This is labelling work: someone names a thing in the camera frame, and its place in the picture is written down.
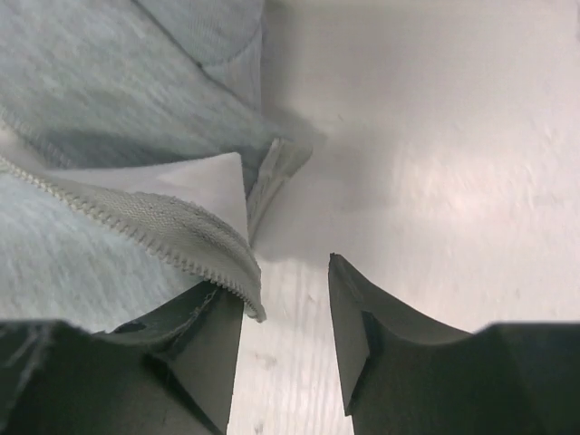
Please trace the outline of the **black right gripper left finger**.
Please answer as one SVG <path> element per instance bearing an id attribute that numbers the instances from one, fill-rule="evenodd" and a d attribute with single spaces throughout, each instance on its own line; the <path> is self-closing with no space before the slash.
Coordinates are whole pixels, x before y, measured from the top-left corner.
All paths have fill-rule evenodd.
<path id="1" fill-rule="evenodd" d="M 110 333 L 1 325 L 4 434 L 223 434 L 243 301 L 204 282 Z"/>

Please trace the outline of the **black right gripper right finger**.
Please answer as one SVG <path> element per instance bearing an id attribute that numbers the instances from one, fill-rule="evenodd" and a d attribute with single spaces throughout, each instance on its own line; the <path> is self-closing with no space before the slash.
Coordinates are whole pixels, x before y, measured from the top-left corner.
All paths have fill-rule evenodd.
<path id="1" fill-rule="evenodd" d="M 576 434 L 579 327 L 443 324 L 331 255 L 343 407 L 358 434 Z"/>

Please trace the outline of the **grey zip-up jacket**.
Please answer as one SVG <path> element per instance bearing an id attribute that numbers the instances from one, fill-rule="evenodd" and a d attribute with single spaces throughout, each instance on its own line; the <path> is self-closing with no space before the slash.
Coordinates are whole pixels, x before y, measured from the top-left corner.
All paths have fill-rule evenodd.
<path id="1" fill-rule="evenodd" d="M 202 282 L 257 320 L 250 244 L 311 148 L 262 113 L 261 1 L 1 4 L 1 315 L 92 331 Z"/>

